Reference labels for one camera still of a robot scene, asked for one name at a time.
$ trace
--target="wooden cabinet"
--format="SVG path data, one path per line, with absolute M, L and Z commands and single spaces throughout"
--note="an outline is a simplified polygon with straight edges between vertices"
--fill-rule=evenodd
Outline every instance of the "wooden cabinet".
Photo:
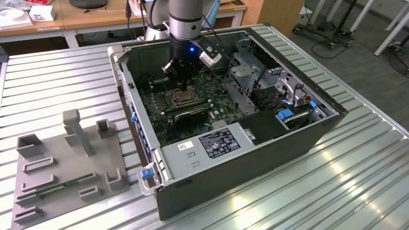
M 241 25 L 269 23 L 289 37 L 305 0 L 241 0 L 248 10 Z

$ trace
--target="slotted aluminum surface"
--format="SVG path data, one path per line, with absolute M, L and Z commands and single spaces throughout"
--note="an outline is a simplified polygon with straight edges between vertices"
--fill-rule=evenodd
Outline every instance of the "slotted aluminum surface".
M 409 227 L 406 130 L 272 27 L 253 29 L 349 110 L 309 153 L 163 222 L 155 197 L 144 196 L 137 184 L 141 163 L 115 88 L 108 45 L 13 56 L 0 76 L 0 230 L 12 220 L 16 137 L 31 132 L 40 138 L 61 134 L 60 112 L 71 108 L 80 110 L 83 127 L 100 118 L 116 122 L 131 190 L 31 229 Z

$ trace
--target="green circuit board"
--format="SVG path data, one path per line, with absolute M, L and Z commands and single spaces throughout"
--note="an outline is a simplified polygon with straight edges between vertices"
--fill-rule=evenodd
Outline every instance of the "green circuit board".
M 244 116 L 224 90 L 223 76 L 201 74 L 189 88 L 196 94 L 196 103 L 189 106 L 175 105 L 169 92 L 179 88 L 172 86 L 169 81 L 149 82 L 149 87 L 141 90 L 141 100 L 161 146 L 211 131 L 213 122 L 224 120 L 229 124 Z M 208 111 L 204 123 L 184 129 L 172 129 L 172 118 L 176 115 L 204 109 Z

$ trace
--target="power supply label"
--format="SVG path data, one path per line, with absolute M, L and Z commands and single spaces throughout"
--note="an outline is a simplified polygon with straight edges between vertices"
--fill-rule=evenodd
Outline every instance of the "power supply label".
M 209 158 L 216 158 L 240 148 L 228 128 L 199 138 Z

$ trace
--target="barcode sticker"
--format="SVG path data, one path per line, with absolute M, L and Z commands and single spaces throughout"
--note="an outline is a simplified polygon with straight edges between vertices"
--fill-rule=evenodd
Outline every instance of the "barcode sticker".
M 56 26 L 56 27 L 44 27 L 44 28 L 39 28 L 37 31 L 45 31 L 45 30 L 59 30 L 60 27 Z
M 192 143 L 192 141 L 188 141 L 188 142 L 184 142 L 184 143 L 179 144 L 177 147 L 179 147 L 179 150 L 183 151 L 183 150 L 187 150 L 187 149 L 192 148 L 193 147 L 193 143 Z

